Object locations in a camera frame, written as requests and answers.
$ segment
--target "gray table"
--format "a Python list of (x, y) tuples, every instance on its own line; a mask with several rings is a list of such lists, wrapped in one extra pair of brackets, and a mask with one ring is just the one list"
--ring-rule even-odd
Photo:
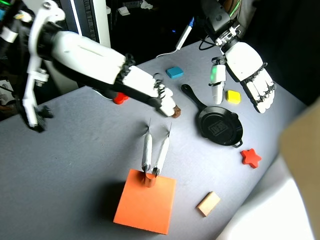
[[(133, 99), (116, 105), (83, 87), (47, 103), (55, 118), (41, 134), (26, 128), (20, 116), (0, 122), (0, 239), (214, 239), (273, 161), (281, 131), (305, 106), (278, 86), (271, 109), (257, 113), (228, 75), (225, 89), (241, 92), (242, 102), (221, 106), (239, 115), (243, 145), (236, 149), (202, 138), (195, 128), (198, 109), (180, 86), (190, 84), (212, 105), (208, 81), (211, 58), (219, 50), (199, 51), (198, 45), (139, 66), (165, 75), (182, 110), (177, 119)], [(168, 78), (165, 70), (173, 66), (181, 67), (184, 76)], [(153, 161), (172, 122), (162, 171), (177, 180), (167, 236), (112, 222), (129, 169), (140, 169), (150, 117)], [(240, 151), (251, 148), (262, 156), (256, 169), (242, 164)], [(210, 191), (221, 202), (204, 218), (195, 207)]]

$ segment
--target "wooden block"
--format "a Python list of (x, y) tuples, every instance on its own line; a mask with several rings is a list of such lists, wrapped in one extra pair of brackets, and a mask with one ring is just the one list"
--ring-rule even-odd
[(208, 216), (209, 213), (217, 206), (220, 202), (220, 197), (213, 191), (209, 192), (207, 196), (199, 203), (196, 207), (203, 214), (203, 216)]
[(144, 177), (144, 172), (130, 170), (113, 222), (168, 234), (176, 180), (158, 176), (154, 186), (147, 187)]

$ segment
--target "black frying pan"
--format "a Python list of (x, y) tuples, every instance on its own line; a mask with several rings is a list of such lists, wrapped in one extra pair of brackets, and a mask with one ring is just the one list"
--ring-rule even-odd
[(202, 136), (224, 146), (238, 148), (242, 145), (243, 128), (236, 113), (223, 107), (204, 105), (188, 84), (183, 84), (181, 90), (196, 103), (201, 111), (197, 123)]

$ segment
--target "brown object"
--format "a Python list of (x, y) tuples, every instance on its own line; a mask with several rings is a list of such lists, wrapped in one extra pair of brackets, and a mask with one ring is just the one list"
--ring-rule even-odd
[(207, 196), (199, 203), (196, 207), (203, 214), (208, 216), (209, 213), (217, 206), (220, 202), (220, 197), (213, 191), (209, 192)]
[(282, 133), (280, 151), (320, 239), (320, 99)]
[(146, 187), (152, 188), (156, 183), (156, 178), (157, 177), (154, 174), (145, 173), (143, 183)]
[(146, 187), (144, 179), (144, 172), (130, 169), (113, 222), (168, 234), (176, 180), (157, 176), (155, 185)]
[(176, 119), (176, 118), (178, 118), (180, 115), (181, 115), (181, 109), (180, 109), (177, 105), (175, 105), (175, 107), (174, 107), (174, 114), (172, 115), (172, 117), (173, 117), (174, 119)]

